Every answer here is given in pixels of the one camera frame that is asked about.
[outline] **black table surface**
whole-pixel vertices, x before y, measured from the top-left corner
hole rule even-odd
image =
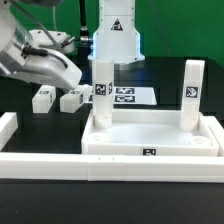
[[[224,69],[206,60],[200,111],[224,121]],[[180,110],[186,58],[146,58],[143,67],[115,72],[115,86],[154,87],[158,105],[117,108]],[[81,84],[91,85],[91,68]],[[17,112],[19,128],[4,152],[81,153],[91,109],[32,114],[39,85],[0,78],[0,111]],[[216,183],[0,180],[1,223],[223,223],[224,185]]]

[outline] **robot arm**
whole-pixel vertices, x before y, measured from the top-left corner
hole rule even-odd
[[[60,1],[47,2],[38,1],[45,6]],[[0,0],[0,35],[0,75],[62,89],[74,89],[78,85],[81,71],[60,52],[40,49],[31,34],[11,15],[9,4],[3,0]]]

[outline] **white platform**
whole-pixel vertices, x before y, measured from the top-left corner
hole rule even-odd
[[[219,144],[206,118],[201,114],[198,130],[186,132],[179,127],[180,115],[181,111],[114,109],[112,127],[99,129],[94,127],[91,112],[82,138],[82,153],[217,156]],[[196,136],[210,140],[211,145],[197,144]]]

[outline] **cable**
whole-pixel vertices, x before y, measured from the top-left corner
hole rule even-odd
[[[46,57],[46,56],[51,56],[59,60],[65,67],[65,69],[68,68],[68,64],[60,57],[57,55],[48,52],[47,50],[44,49],[36,49],[36,48],[31,48],[31,47],[24,47],[22,49],[23,53],[26,55],[34,55],[34,56],[41,56],[41,57]]]
[[[57,29],[57,20],[56,20],[56,7],[53,7],[53,24],[54,24],[54,30],[58,31]]]
[[[49,37],[53,45],[58,48],[59,45],[55,41],[55,39],[51,36],[51,34],[48,32],[48,30],[44,27],[43,24],[41,24],[38,20],[36,20],[31,14],[29,14],[26,10],[24,10],[22,7],[20,7],[14,0],[8,0],[16,9],[18,9],[20,12],[22,12],[27,18],[29,18],[33,23],[37,24],[41,30],[43,30],[46,35]]]
[[[154,14],[154,17],[155,17],[157,26],[158,26],[159,31],[160,31],[160,33],[161,33],[161,36],[162,36],[162,39],[163,39],[164,47],[165,47],[165,49],[167,50],[167,53],[168,53],[169,57],[171,57],[170,49],[169,49],[168,43],[167,43],[167,41],[166,41],[166,36],[165,36],[164,30],[163,30],[163,27],[162,27],[162,25],[161,25],[161,22],[160,22],[160,19],[159,19],[159,15],[158,15],[158,12],[157,12],[157,10],[156,10],[154,1],[153,1],[153,0],[149,0],[149,4],[151,5],[151,8],[152,8],[152,11],[153,11],[153,14]]]

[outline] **white robot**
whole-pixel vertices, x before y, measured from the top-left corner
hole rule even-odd
[[[135,0],[100,0],[99,3],[100,25],[93,36],[89,60],[114,60],[118,70],[144,62],[140,34],[135,29]]]
[[[21,0],[40,6],[53,6],[61,0]],[[41,49],[31,34],[21,26],[9,11],[13,1],[0,0],[0,75],[75,89],[81,71],[67,57],[56,50]]]

